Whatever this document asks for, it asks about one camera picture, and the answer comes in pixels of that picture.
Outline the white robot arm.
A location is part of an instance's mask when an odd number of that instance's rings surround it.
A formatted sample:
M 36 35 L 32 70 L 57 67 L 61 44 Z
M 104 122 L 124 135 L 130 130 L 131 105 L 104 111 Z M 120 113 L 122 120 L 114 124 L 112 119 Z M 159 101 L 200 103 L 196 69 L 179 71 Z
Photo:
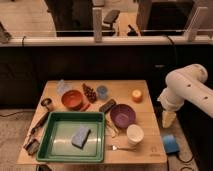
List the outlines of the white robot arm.
M 169 72 L 165 78 L 166 88 L 157 101 L 163 107 L 162 126 L 169 128 L 176 119 L 176 112 L 189 101 L 213 118 L 213 89 L 204 85 L 208 78 L 206 68 L 191 64 Z

